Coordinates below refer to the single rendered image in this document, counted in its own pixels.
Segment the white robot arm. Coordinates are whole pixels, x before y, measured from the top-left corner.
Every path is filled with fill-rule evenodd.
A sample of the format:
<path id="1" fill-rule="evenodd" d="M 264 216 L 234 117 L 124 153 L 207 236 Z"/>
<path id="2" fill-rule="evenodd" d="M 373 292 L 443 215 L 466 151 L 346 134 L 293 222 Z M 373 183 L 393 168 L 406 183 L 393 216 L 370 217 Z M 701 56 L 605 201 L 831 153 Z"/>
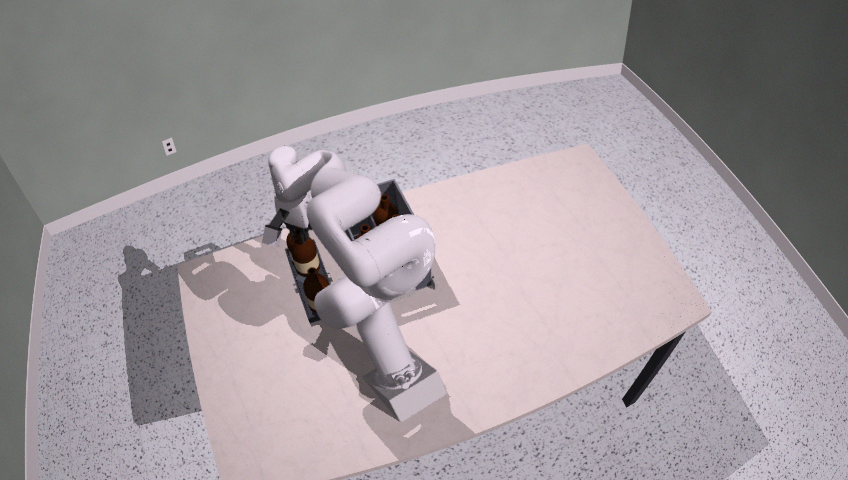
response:
<path id="1" fill-rule="evenodd" d="M 315 296 L 318 316 L 334 329 L 356 324 L 376 368 L 376 383 L 407 389 L 422 365 L 411 357 L 389 301 L 415 288 L 430 271 L 435 257 L 431 227 L 420 216 L 400 215 L 351 241 L 344 231 L 380 203 L 372 179 L 346 172 L 343 161 L 325 150 L 298 161 L 292 147 L 282 146 L 271 152 L 268 164 L 280 202 L 296 201 L 311 187 L 309 224 L 345 274 Z"/>

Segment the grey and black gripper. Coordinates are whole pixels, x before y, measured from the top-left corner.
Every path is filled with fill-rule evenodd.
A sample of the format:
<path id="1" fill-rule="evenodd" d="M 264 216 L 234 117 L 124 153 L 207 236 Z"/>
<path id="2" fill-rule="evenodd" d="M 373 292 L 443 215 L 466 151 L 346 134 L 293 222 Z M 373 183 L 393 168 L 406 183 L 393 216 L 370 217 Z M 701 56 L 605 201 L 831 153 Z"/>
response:
<path id="1" fill-rule="evenodd" d="M 279 211 L 280 208 L 284 209 L 286 211 L 289 211 L 289 215 L 287 216 L 287 218 L 285 219 L 285 221 L 283 223 L 284 224 L 286 223 L 285 225 L 286 225 L 286 228 L 290 232 L 291 239 L 295 240 L 296 237 L 295 237 L 294 232 L 295 232 L 296 229 L 298 229 L 298 227 L 300 227 L 299 228 L 300 229 L 299 235 L 300 235 L 301 243 L 304 244 L 306 242 L 306 240 L 309 239 L 308 231 L 312 230 L 312 228 L 309 224 L 308 218 L 307 218 L 307 214 L 306 214 L 306 208 L 307 208 L 308 203 L 310 202 L 310 197 L 309 197 L 308 193 L 305 196 L 303 195 L 299 199 L 297 199 L 296 201 L 293 201 L 293 202 L 290 202 L 290 203 L 280 202 L 276 198 L 276 194 L 275 194 L 274 199 L 275 199 L 276 213 Z M 306 207 L 304 207 L 304 206 L 306 206 Z M 303 228 L 306 228 L 306 229 L 303 229 Z"/>

